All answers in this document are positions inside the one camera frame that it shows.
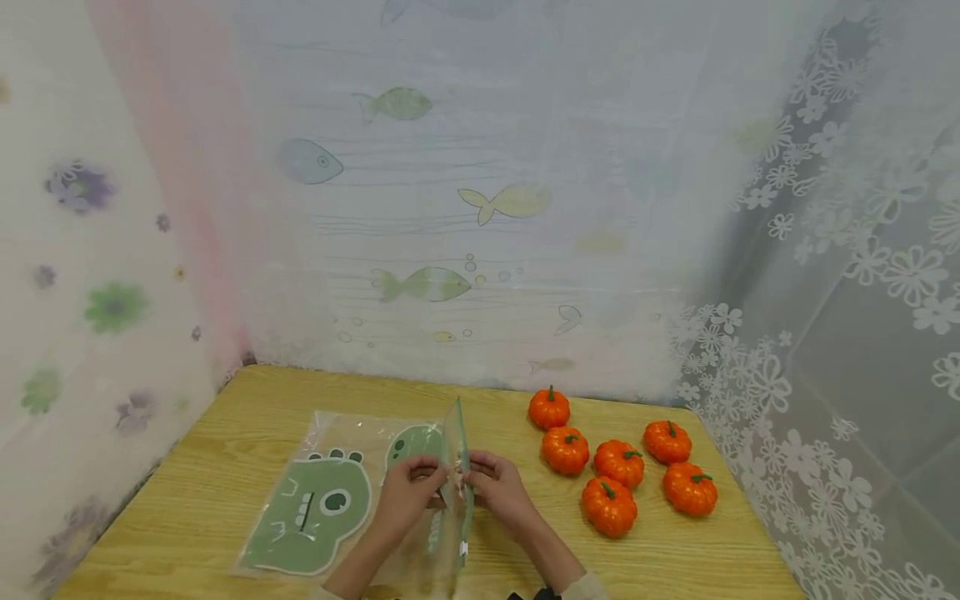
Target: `ziplock bag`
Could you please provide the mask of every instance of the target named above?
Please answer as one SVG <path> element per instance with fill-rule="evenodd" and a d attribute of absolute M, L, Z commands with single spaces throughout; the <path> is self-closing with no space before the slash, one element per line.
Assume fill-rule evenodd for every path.
<path fill-rule="evenodd" d="M 372 584 L 451 578 L 464 565 L 473 510 L 472 490 L 462 483 L 469 459 L 459 398 L 442 421 L 314 413 L 232 572 L 322 579 L 369 525 L 387 469 L 418 454 L 448 466 L 446 509 L 424 512 Z"/>

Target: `sleeve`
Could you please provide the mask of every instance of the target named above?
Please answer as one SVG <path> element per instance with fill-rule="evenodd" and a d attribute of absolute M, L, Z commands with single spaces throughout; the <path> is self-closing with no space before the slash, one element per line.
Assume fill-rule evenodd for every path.
<path fill-rule="evenodd" d="M 607 592 L 600 583 L 600 578 L 587 571 L 587 574 L 574 582 L 560 594 L 563 600 L 608 600 Z"/>

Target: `toy pumpkin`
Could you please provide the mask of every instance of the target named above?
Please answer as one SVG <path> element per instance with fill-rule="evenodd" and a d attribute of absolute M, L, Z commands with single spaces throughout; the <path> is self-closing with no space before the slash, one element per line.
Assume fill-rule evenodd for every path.
<path fill-rule="evenodd" d="M 634 496 L 610 477 L 594 477 L 587 482 L 580 501 L 584 514 L 597 531 L 610 538 L 621 538 L 634 526 Z"/>
<path fill-rule="evenodd" d="M 647 446 L 651 456 L 667 465 L 690 460 L 690 450 L 693 449 L 690 436 L 677 423 L 669 420 L 655 420 L 647 425 L 643 432 L 643 445 Z"/>
<path fill-rule="evenodd" d="M 717 503 L 713 478 L 690 463 L 674 463 L 663 475 L 663 493 L 673 508 L 691 516 L 706 516 Z"/>
<path fill-rule="evenodd" d="M 540 429 L 563 427 L 570 420 L 570 401 L 560 392 L 540 390 L 530 398 L 530 420 Z"/>
<path fill-rule="evenodd" d="M 619 440 L 610 440 L 597 446 L 593 454 L 593 467 L 598 475 L 610 477 L 630 490 L 643 481 L 643 455 Z"/>
<path fill-rule="evenodd" d="M 561 475 L 579 475 L 590 460 L 590 446 L 573 427 L 554 427 L 543 435 L 543 459 Z"/>

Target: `wood grain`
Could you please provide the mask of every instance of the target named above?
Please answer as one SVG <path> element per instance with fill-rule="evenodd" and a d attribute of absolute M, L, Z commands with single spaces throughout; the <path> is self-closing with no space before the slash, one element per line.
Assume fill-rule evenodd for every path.
<path fill-rule="evenodd" d="M 435 419 L 456 396 L 463 400 L 470 447 L 517 464 L 543 515 L 600 576 L 611 598 L 803 597 L 693 413 L 570 400 L 570 425 L 583 432 L 591 450 L 611 438 L 640 445 L 651 420 L 679 423 L 693 440 L 692 462 L 714 476 L 720 491 L 711 516 L 680 515 L 663 498 L 664 467 L 646 457 L 645 478 L 636 491 L 636 525 L 626 538 L 606 540 L 580 511 L 590 473 L 567 479 L 542 462 L 540 433 L 526 419 L 528 394 L 266 366 L 237 374 L 57 597 L 305 598 L 315 581 L 249 579 L 228 571 L 312 411 Z M 503 600 L 511 591 L 532 597 L 539 587 L 526 558 L 490 515 L 478 510 L 454 597 Z M 371 598 L 394 593 L 376 589 Z"/>

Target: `green sticker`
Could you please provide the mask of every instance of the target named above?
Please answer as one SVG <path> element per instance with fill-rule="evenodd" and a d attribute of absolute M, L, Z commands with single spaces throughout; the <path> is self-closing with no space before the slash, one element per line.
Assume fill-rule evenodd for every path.
<path fill-rule="evenodd" d="M 316 575 L 370 514 L 370 478 L 360 452 L 333 449 L 287 467 L 253 530 L 242 566 Z"/>
<path fill-rule="evenodd" d="M 396 434 L 387 448 L 387 469 L 411 456 L 440 456 L 443 440 L 444 436 L 436 425 L 407 427 Z"/>

